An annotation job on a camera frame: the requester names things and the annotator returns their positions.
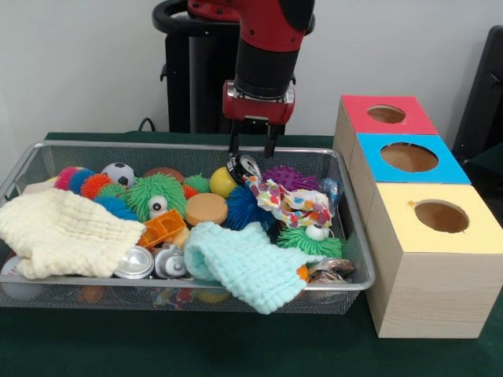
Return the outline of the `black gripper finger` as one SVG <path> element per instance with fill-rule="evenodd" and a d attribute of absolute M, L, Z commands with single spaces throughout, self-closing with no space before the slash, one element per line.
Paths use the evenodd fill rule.
<path fill-rule="evenodd" d="M 280 133 L 280 126 L 269 124 L 268 133 L 266 138 L 266 144 L 264 147 L 264 156 L 270 158 L 274 155 L 274 150 L 277 142 L 277 137 Z"/>
<path fill-rule="evenodd" d="M 230 140 L 229 140 L 229 154 L 238 154 L 240 147 L 240 132 L 243 128 L 243 121 L 232 120 L 231 130 L 230 130 Z"/>

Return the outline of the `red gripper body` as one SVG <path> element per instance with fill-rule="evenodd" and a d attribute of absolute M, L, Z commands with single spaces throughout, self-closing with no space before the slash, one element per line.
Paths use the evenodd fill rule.
<path fill-rule="evenodd" d="M 295 107 L 295 89 L 291 84 L 279 99 L 256 99 L 240 92 L 233 80 L 226 80 L 222 88 L 222 112 L 227 119 L 266 120 L 269 124 L 284 125 Z"/>

